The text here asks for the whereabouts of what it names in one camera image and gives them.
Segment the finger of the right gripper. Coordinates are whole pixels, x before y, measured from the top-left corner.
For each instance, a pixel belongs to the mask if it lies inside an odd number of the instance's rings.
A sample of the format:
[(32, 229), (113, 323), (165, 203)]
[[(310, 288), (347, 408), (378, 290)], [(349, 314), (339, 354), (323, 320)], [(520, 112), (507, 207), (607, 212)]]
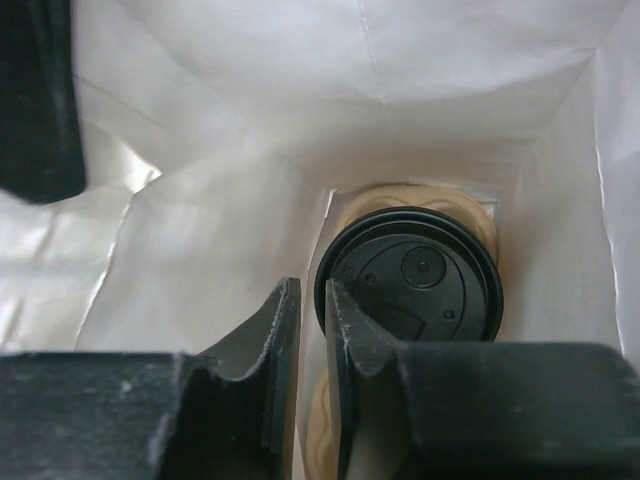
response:
[(36, 205), (87, 187), (71, 1), (1, 3), (1, 189)]

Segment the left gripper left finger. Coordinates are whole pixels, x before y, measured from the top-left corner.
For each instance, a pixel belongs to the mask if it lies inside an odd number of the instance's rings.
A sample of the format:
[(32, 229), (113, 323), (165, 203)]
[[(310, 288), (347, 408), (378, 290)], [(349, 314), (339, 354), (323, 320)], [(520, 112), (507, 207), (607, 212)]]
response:
[(2, 477), (290, 478), (300, 309), (285, 278), (197, 355), (3, 355)]

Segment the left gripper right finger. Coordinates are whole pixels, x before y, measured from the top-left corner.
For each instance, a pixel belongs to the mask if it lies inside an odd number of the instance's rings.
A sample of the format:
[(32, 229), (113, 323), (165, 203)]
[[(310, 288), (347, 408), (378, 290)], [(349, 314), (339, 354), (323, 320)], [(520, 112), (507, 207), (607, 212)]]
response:
[(326, 286), (339, 479), (635, 479), (639, 376), (594, 343), (408, 342)]

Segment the brown cardboard cup carrier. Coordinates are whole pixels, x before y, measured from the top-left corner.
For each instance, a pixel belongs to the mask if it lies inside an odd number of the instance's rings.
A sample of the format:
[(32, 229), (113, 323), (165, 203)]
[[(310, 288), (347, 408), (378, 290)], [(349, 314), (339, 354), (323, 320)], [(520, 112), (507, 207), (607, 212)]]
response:
[[(497, 233), (490, 215), (472, 197), (453, 189), (424, 185), (388, 185), (365, 191), (345, 206), (332, 236), (337, 237), (361, 217), (390, 207), (424, 207), (451, 216), (469, 228), (497, 258)], [(305, 440), (305, 460), (310, 479), (327, 479), (335, 467), (330, 427), (329, 373), (319, 374), (311, 397)]]

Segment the black plastic cup lid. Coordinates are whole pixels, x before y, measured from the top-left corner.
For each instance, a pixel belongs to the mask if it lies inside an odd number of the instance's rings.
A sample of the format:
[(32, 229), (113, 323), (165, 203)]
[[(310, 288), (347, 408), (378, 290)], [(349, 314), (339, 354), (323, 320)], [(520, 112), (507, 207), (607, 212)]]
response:
[(503, 318), (504, 290), (488, 248), (461, 222), (426, 208), (385, 208), (335, 236), (314, 279), (320, 325), (328, 280), (404, 341), (492, 341)]

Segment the brown paper bag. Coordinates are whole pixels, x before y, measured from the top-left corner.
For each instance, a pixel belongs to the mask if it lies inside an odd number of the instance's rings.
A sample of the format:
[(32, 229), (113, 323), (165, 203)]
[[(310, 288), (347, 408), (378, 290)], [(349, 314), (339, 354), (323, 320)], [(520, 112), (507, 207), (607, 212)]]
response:
[(314, 279), (345, 206), (460, 191), (497, 233), (489, 343), (639, 376), (635, 1), (71, 1), (87, 187), (1, 189), (1, 358), (197, 355), (301, 285), (293, 473), (328, 369)]

